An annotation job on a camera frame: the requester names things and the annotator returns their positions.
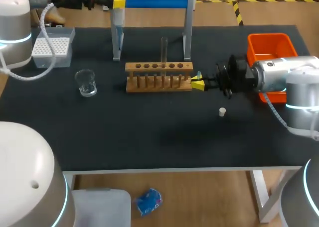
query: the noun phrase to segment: orange bin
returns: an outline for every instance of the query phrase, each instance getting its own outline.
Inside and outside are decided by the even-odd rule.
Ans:
[[[247,58],[251,67],[258,60],[298,56],[288,35],[283,33],[264,33],[248,35]],[[272,103],[285,103],[286,92],[267,93]],[[266,103],[262,93],[260,99]]]

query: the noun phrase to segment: blue plastic bag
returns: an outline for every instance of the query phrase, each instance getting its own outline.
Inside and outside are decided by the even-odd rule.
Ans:
[[[153,212],[162,202],[161,194],[155,189],[149,189],[144,195],[136,199],[137,208],[141,216]]]

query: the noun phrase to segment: glass test tube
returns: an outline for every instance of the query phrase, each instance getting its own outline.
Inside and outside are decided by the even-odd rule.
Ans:
[[[162,37],[161,38],[161,50],[160,50],[160,65],[162,68],[166,67],[166,59],[167,59],[167,38]],[[162,76],[166,76],[166,72],[160,73]]]

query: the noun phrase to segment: black table surface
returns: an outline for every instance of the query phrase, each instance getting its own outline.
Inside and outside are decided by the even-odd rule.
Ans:
[[[263,32],[284,32],[299,55],[309,54],[295,26],[194,27],[194,75],[213,74],[217,61],[246,53],[248,34]],[[126,28],[120,62],[112,61],[109,29],[76,29],[71,67],[34,82],[9,78],[0,120],[38,131],[63,171],[295,166],[319,153],[317,142],[290,134],[257,94],[231,100],[219,90],[127,94],[125,62],[159,61],[163,36],[167,60],[182,61],[181,28]],[[80,69],[95,72],[98,92],[91,98],[77,89]],[[31,61],[14,72],[41,71]],[[275,107],[287,119],[284,105]]]

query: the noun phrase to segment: test tube rack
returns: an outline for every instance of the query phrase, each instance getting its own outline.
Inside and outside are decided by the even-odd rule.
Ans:
[[[126,63],[127,93],[191,91],[192,62]],[[166,72],[177,75],[166,75]]]

